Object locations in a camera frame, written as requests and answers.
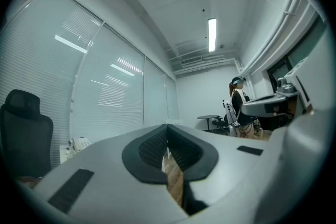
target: round table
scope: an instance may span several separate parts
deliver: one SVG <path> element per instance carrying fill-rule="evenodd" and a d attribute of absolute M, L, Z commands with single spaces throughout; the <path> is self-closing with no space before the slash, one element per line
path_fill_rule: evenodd
<path fill-rule="evenodd" d="M 210 131 L 210 129 L 209 129 L 209 119 L 216 118 L 216 117 L 219 117 L 219 115 L 206 115 L 206 116 L 199 116 L 197 118 L 199 120 L 206 120 L 206 123 L 208 124 L 208 131 Z"/>

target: office chair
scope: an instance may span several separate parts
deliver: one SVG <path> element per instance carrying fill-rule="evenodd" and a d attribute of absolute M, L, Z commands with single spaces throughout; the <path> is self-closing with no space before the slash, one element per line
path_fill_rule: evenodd
<path fill-rule="evenodd" d="M 25 91 L 11 91 L 0 108 L 4 160 L 13 176 L 38 178 L 50 170 L 53 121 L 40 114 L 40 98 Z"/>

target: person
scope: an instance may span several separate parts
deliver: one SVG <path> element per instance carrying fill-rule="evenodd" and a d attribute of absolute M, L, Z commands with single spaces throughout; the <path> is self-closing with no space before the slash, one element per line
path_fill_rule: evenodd
<path fill-rule="evenodd" d="M 254 127 L 250 116 L 243 113 L 239 114 L 240 107 L 243 103 L 250 101 L 250 98 L 242 90 L 244 86 L 244 79 L 242 77 L 233 78 L 232 82 L 229 84 L 230 97 L 232 106 L 235 110 L 237 116 L 237 121 L 239 123 L 238 137 L 253 139 Z"/>

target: fluorescent ceiling light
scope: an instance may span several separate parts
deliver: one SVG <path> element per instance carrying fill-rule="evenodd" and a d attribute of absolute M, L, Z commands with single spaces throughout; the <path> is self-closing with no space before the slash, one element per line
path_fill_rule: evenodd
<path fill-rule="evenodd" d="M 135 66 L 131 65 L 130 63 L 126 62 L 123 59 L 118 58 L 117 61 L 120 62 L 120 63 L 122 63 L 123 65 L 125 65 L 125 66 L 127 66 L 127 67 L 129 67 L 129 68 L 131 68 L 133 70 L 135 70 L 136 72 L 139 72 L 139 73 L 141 72 L 140 69 L 136 68 Z"/>
<path fill-rule="evenodd" d="M 121 72 L 124 72 L 124 73 L 126 73 L 126 74 L 128 74 L 128 75 L 130 75 L 130 76 L 134 76 L 134 74 L 132 74 L 131 72 L 128 72 L 128 71 L 126 71 L 125 69 L 122 69 L 121 67 L 118 67 L 118 66 L 116 66 L 116 65 L 111 65 L 111 67 L 113 67 L 113 68 L 115 68 L 115 69 L 118 69 L 118 70 L 120 70 Z"/>
<path fill-rule="evenodd" d="M 108 86 L 108 84 L 101 83 L 101 82 L 98 82 L 98 81 L 95 81 L 95 80 L 92 80 L 92 82 L 95 82 L 95 83 L 99 83 L 99 84 L 103 84 L 103 85 L 106 85 L 106 86 Z"/>
<path fill-rule="evenodd" d="M 65 45 L 70 46 L 71 48 L 74 48 L 74 49 L 76 49 L 76 50 L 79 50 L 79 51 L 81 51 L 81 52 L 83 52 L 83 53 L 85 53 L 85 54 L 87 53 L 87 50 L 85 50 L 85 49 L 83 49 L 83 48 L 77 46 L 76 44 L 73 44 L 72 42 L 70 42 L 70 41 L 68 41 L 68 40 L 66 40 L 66 39 L 64 39 L 64 38 L 61 38 L 60 36 L 55 35 L 55 39 L 58 40 L 58 41 L 61 41 L 61 42 L 64 43 Z"/>
<path fill-rule="evenodd" d="M 216 47 L 217 19 L 208 20 L 209 24 L 209 52 L 214 51 Z"/>
<path fill-rule="evenodd" d="M 95 23 L 96 25 L 100 26 L 100 23 L 96 22 L 95 20 L 91 20 L 91 22 Z"/>

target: window blinds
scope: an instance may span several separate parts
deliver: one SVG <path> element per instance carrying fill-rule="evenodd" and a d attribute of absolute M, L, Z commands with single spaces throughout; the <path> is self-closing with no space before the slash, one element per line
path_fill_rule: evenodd
<path fill-rule="evenodd" d="M 0 37 L 0 104 L 13 89 L 40 97 L 41 113 L 54 123 L 52 167 L 68 143 L 75 75 L 100 24 L 72 0 L 33 0 Z"/>
<path fill-rule="evenodd" d="M 176 83 L 167 75 L 165 77 L 166 77 L 166 91 L 167 91 L 167 104 L 168 104 L 168 118 L 170 120 L 178 120 L 180 117 L 178 115 Z"/>
<path fill-rule="evenodd" d="M 144 124 L 164 124 L 168 119 L 165 73 L 150 60 L 145 64 Z"/>
<path fill-rule="evenodd" d="M 143 128 L 144 55 L 107 26 L 78 74 L 72 130 L 92 143 Z"/>

